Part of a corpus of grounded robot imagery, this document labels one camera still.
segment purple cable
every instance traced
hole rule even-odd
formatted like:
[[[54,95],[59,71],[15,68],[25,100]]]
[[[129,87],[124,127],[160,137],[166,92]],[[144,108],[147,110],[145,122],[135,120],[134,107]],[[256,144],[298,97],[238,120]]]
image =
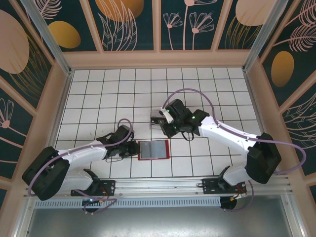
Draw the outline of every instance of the purple cable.
[[[233,134],[233,135],[235,135],[235,136],[237,136],[237,137],[240,137],[240,138],[243,138],[243,139],[246,139],[246,140],[249,140],[249,141],[264,142],[264,143],[273,143],[273,144],[281,144],[281,145],[292,146],[292,147],[298,149],[298,150],[302,153],[303,157],[302,157],[301,162],[300,162],[298,165],[296,165],[296,166],[294,166],[293,168],[288,169],[288,170],[275,171],[274,174],[285,174],[285,173],[294,171],[294,170],[298,169],[299,167],[301,167],[301,166],[304,164],[304,162],[306,161],[306,152],[304,151],[304,149],[301,148],[300,146],[297,146],[297,145],[293,144],[293,143],[282,142],[282,141],[273,141],[273,140],[263,140],[263,139],[257,139],[257,138],[251,138],[251,137],[247,137],[247,136],[241,135],[241,134],[239,134],[239,133],[237,133],[237,132],[231,131],[230,129],[228,129],[228,128],[222,126],[222,125],[220,125],[219,122],[217,121],[216,117],[215,117],[215,109],[214,109],[214,106],[213,106],[212,102],[209,100],[209,98],[208,98],[204,93],[202,93],[202,92],[200,92],[200,91],[198,91],[198,90],[196,90],[196,89],[184,88],[184,89],[176,90],[175,92],[173,92],[173,93],[168,97],[168,99],[167,99],[167,100],[165,101],[165,103],[163,104],[163,107],[162,107],[162,108],[164,109],[164,107],[166,106],[166,104],[168,103],[169,99],[170,99],[172,96],[174,96],[176,93],[178,93],[178,92],[180,92],[180,91],[185,91],[185,90],[197,92],[197,93],[199,93],[200,95],[202,95],[202,96],[208,101],[208,103],[209,103],[210,106],[212,107],[212,116],[213,116],[213,118],[214,118],[214,121],[215,121],[216,125],[219,126],[221,129],[223,129],[223,130],[225,130],[225,131],[227,131],[227,132],[229,132],[229,133],[231,133],[231,134]]]
[[[79,148],[76,148],[76,149],[74,149],[74,150],[71,150],[71,151],[69,151],[69,152],[65,152],[65,153],[63,153],[63,154],[61,154],[61,155],[58,155],[58,156],[54,157],[54,158],[51,159],[49,162],[47,162],[47,163],[36,173],[36,175],[34,176],[34,178],[31,180],[30,185],[29,185],[29,188],[28,188],[28,194],[29,194],[29,196],[31,196],[31,197],[36,196],[35,194],[32,194],[32,192],[31,192],[32,186],[33,186],[34,182],[35,182],[36,179],[39,177],[39,175],[46,169],[46,167],[48,167],[50,164],[52,164],[52,163],[53,163],[54,161],[56,161],[57,159],[59,159],[59,158],[61,158],[61,157],[63,157],[63,156],[70,155],[70,154],[72,154],[72,153],[74,153],[74,152],[77,152],[77,151],[81,151],[81,150],[84,150],[84,149],[88,149],[88,148],[94,148],[94,147],[112,147],[112,146],[116,146],[116,145],[118,145],[118,144],[124,142],[126,139],[128,139],[129,136],[130,136],[130,134],[131,134],[131,132],[132,132],[132,123],[131,123],[130,120],[128,120],[128,119],[126,119],[126,118],[122,118],[121,120],[118,121],[118,126],[119,126],[120,122],[123,121],[123,120],[125,120],[125,121],[127,121],[127,122],[129,123],[129,132],[128,132],[127,136],[126,136],[124,139],[122,139],[122,140],[119,141],[119,142],[113,143],[113,144],[107,144],[107,145],[103,145],[103,144],[100,144],[100,145],[88,145],[88,146],[84,146],[84,147],[79,147]],[[78,192],[78,193],[80,193],[81,195],[84,195],[84,196],[88,197],[88,198],[105,201],[105,199],[102,199],[102,198],[99,198],[99,197],[92,197],[92,196],[89,196],[89,195],[85,194],[84,192],[82,192],[82,191],[80,191],[80,190],[75,190],[75,191]],[[117,201],[116,198],[113,198],[113,199],[106,199],[106,200],[112,200],[113,202],[111,202],[109,205],[107,205],[106,207],[102,208],[102,209],[101,209],[100,211],[98,211],[98,212],[101,212],[101,211],[103,211],[103,210],[108,209],[109,206],[113,205],[113,204]]]
[[[228,210],[228,209],[225,209],[225,211],[229,211],[229,212],[238,212],[238,211],[244,211],[245,209],[247,209],[251,204],[252,204],[252,201],[253,201],[253,197],[254,197],[254,191],[253,191],[253,186],[252,186],[252,183],[250,182],[250,180],[248,180],[248,182],[249,182],[249,184],[250,184],[250,186],[251,186],[251,199],[250,199],[250,202],[246,205],[246,206],[244,206],[244,207],[242,207],[242,208],[239,208],[239,209],[233,209],[233,210]]]

